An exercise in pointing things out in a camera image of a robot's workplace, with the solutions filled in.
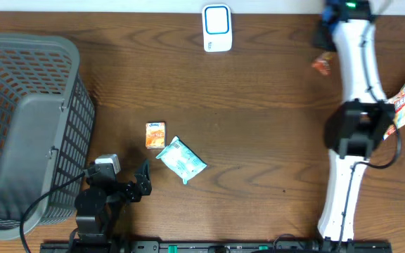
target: wooden table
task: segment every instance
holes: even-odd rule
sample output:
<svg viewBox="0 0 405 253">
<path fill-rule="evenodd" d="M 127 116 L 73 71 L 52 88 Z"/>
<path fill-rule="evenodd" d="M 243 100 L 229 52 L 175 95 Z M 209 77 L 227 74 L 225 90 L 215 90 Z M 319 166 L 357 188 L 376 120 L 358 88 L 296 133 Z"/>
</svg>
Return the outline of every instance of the wooden table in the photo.
<svg viewBox="0 0 405 253">
<path fill-rule="evenodd" d="M 120 180 L 146 157 L 153 193 L 131 206 L 118 230 L 162 240 L 268 240 L 316 236 L 329 163 L 323 125 L 340 104 L 339 63 L 321 76 L 310 67 L 315 15 L 234 15 L 233 48 L 205 53 L 200 15 L 0 13 L 0 32 L 63 36 L 81 53 L 80 73 L 97 100 L 89 160 L 117 153 Z M 382 86 L 405 82 L 405 17 L 378 21 Z M 145 123 L 166 121 L 209 164 L 187 186 L 145 148 Z M 405 252 L 403 154 L 385 171 L 368 169 L 355 216 L 356 239 L 389 240 Z M 394 138 L 373 156 L 393 155 Z M 67 240 L 74 219 L 34 229 L 32 250 Z M 0 252 L 22 252 L 19 240 Z"/>
</svg>

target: gray plastic basket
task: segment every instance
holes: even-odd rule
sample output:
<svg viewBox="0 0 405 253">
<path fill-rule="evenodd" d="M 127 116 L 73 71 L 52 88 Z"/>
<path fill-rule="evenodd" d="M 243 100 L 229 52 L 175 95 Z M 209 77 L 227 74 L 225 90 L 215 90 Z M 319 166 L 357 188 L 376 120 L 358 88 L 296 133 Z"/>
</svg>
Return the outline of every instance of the gray plastic basket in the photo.
<svg viewBox="0 0 405 253">
<path fill-rule="evenodd" d="M 78 68 L 67 39 L 0 34 L 0 240 L 18 237 L 29 205 L 84 167 L 95 112 Z M 25 231 L 71 216 L 80 183 L 37 205 Z"/>
</svg>

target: black cable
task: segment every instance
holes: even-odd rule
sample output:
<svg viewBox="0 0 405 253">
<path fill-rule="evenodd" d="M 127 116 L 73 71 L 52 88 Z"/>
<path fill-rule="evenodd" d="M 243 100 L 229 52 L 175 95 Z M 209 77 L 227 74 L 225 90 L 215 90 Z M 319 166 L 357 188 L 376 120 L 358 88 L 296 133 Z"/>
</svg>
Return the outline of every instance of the black cable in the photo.
<svg viewBox="0 0 405 253">
<path fill-rule="evenodd" d="M 297 240 L 296 236 L 294 236 L 294 235 L 292 235 L 292 234 L 289 234 L 289 233 L 286 233 L 286 234 L 282 234 L 282 235 L 278 236 L 278 237 L 274 240 L 274 242 L 273 242 L 273 252 L 276 250 L 276 247 L 277 247 L 276 243 L 277 243 L 281 238 L 283 238 L 283 237 L 292 237 L 293 239 L 295 239 L 296 242 L 298 242 L 298 244 L 300 245 L 301 249 L 304 249 L 304 246 L 301 244 L 301 242 L 300 242 L 299 240 Z"/>
<path fill-rule="evenodd" d="M 70 233 L 70 240 L 68 241 L 68 252 L 71 252 L 71 249 L 73 248 L 73 244 L 75 243 L 75 236 L 78 230 L 79 230 L 78 228 L 75 228 Z"/>
<path fill-rule="evenodd" d="M 362 65 L 364 67 L 365 80 L 366 80 L 366 85 L 368 87 L 367 92 L 370 93 L 371 97 L 380 106 L 382 111 L 384 111 L 384 109 L 383 109 L 383 101 L 378 100 L 378 98 L 376 97 L 376 95 L 373 92 L 373 87 L 371 86 L 371 83 L 370 83 L 370 77 L 369 77 L 369 74 L 368 74 L 368 66 L 366 64 L 366 43 L 367 43 L 367 34 L 368 34 L 368 31 L 370 30 L 371 25 L 373 25 L 376 22 L 378 17 L 382 15 L 382 13 L 388 8 L 388 6 L 390 6 L 391 3 L 392 3 L 392 0 L 387 0 L 381 6 L 381 8 L 377 12 L 377 14 L 373 15 L 373 17 L 371 18 L 371 21 L 365 27 L 364 33 L 362 34 L 362 42 L 361 42 L 361 45 L 360 45 L 360 47 L 361 47 L 361 56 L 362 56 Z M 374 169 L 386 169 L 386 168 L 392 166 L 398 160 L 399 156 L 401 155 L 401 148 L 402 148 L 401 135 L 399 133 L 397 125 L 393 121 L 393 118 L 390 115 L 387 115 L 387 116 L 392 121 L 392 125 L 393 125 L 393 127 L 395 129 L 395 135 L 397 137 L 396 151 L 395 151 L 395 153 L 393 155 L 393 158 L 387 164 L 375 165 L 375 164 L 371 164 L 371 163 L 368 163 L 368 162 L 355 162 L 351 166 L 351 179 L 349 180 L 348 191 L 347 191 L 347 195 L 346 195 L 345 208 L 343 209 L 343 213 L 342 213 L 342 225 L 340 227 L 340 238 L 338 240 L 338 244 L 337 244 L 337 247 L 336 247 L 336 250 L 338 252 L 340 251 L 341 245 L 342 245 L 343 233 L 344 233 L 344 230 L 345 230 L 346 213 L 347 213 L 348 202 L 349 202 L 349 195 L 350 195 L 350 192 L 351 192 L 352 179 L 353 179 L 353 176 L 354 176 L 354 172 L 356 171 L 356 166 L 358 164 L 363 164 L 363 165 L 366 165 L 366 166 L 374 168 Z"/>
<path fill-rule="evenodd" d="M 69 186 L 70 184 L 74 183 L 75 181 L 78 181 L 81 177 L 84 177 L 85 173 L 82 172 L 80 175 L 74 177 L 73 179 L 69 180 L 67 183 L 64 183 L 61 186 L 56 186 L 55 188 L 50 189 L 49 192 L 43 194 L 41 197 L 39 197 L 37 200 L 35 200 L 26 210 L 26 212 L 23 214 L 23 216 L 21 217 L 20 220 L 20 238 L 21 238 L 21 243 L 23 245 L 23 247 L 25 248 L 25 251 L 27 253 L 30 253 L 31 251 L 29 250 L 29 246 L 27 245 L 26 242 L 26 237 L 25 237 L 25 231 L 24 231 L 24 226 L 25 226 L 25 222 L 27 219 L 27 216 L 29 215 L 29 213 L 34 209 L 34 207 L 40 203 L 40 201 L 42 201 L 45 197 L 50 196 L 51 194 L 53 194 L 54 192 L 56 192 L 57 190 L 60 190 L 62 188 L 65 188 L 67 186 Z"/>
</svg>

